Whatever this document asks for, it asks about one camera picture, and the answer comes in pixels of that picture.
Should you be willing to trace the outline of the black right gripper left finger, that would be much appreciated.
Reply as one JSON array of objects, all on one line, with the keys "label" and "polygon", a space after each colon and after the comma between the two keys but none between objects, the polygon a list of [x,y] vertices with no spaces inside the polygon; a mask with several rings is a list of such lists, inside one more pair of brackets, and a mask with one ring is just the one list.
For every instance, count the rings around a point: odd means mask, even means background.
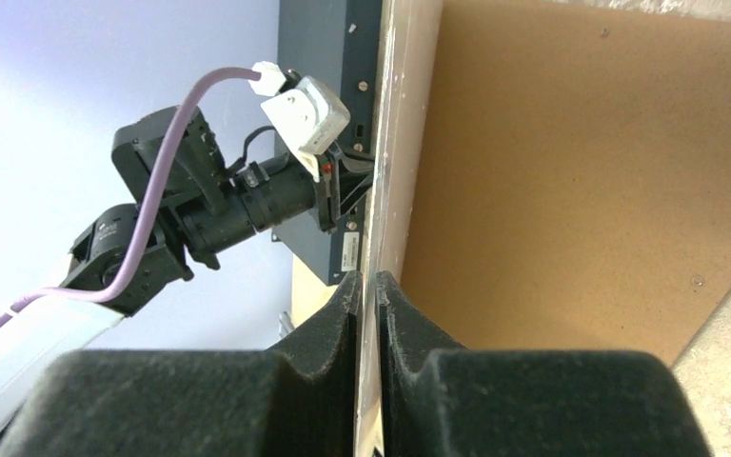
[{"label": "black right gripper left finger", "polygon": [[68,353],[32,390],[0,456],[349,456],[362,292],[349,273],[265,350]]}]

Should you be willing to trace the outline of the brown frame backing board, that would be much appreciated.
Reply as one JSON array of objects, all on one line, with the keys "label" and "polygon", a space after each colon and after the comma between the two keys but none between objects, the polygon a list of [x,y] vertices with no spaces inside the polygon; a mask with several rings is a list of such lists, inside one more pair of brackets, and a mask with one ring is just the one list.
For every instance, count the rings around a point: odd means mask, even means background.
[{"label": "brown frame backing board", "polygon": [[731,288],[731,1],[447,1],[386,248],[470,348],[673,363]]}]

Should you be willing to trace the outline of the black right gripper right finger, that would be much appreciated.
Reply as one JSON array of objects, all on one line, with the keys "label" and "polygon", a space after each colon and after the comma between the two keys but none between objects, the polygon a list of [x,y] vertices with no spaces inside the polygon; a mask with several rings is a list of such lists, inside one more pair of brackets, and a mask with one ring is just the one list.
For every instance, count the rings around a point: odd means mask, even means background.
[{"label": "black right gripper right finger", "polygon": [[633,350],[464,347],[376,277],[388,456],[706,456],[676,378]]}]

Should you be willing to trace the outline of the clear acrylic glass pane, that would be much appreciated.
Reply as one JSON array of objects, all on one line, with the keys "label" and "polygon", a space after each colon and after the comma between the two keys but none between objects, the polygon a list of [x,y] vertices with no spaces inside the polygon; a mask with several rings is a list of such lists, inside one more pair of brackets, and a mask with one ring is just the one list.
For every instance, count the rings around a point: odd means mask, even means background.
[{"label": "clear acrylic glass pane", "polygon": [[374,178],[369,194],[367,245],[363,262],[363,296],[358,307],[358,370],[355,402],[354,456],[372,456],[383,446],[382,377],[380,361],[377,273],[386,243],[393,135],[398,121],[395,52],[399,45],[399,1],[384,1],[381,22],[379,94],[376,98],[372,146]]}]

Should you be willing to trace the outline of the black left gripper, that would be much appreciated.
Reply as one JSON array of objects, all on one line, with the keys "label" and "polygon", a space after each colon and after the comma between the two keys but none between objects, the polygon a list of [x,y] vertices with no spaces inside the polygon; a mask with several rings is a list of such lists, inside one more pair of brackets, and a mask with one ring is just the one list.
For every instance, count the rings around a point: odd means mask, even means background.
[{"label": "black left gripper", "polygon": [[217,254],[310,212],[322,232],[359,203],[373,184],[375,159],[333,144],[316,181],[290,153],[252,162],[237,173],[214,171],[208,197],[182,205],[182,231],[191,258],[218,269]]}]

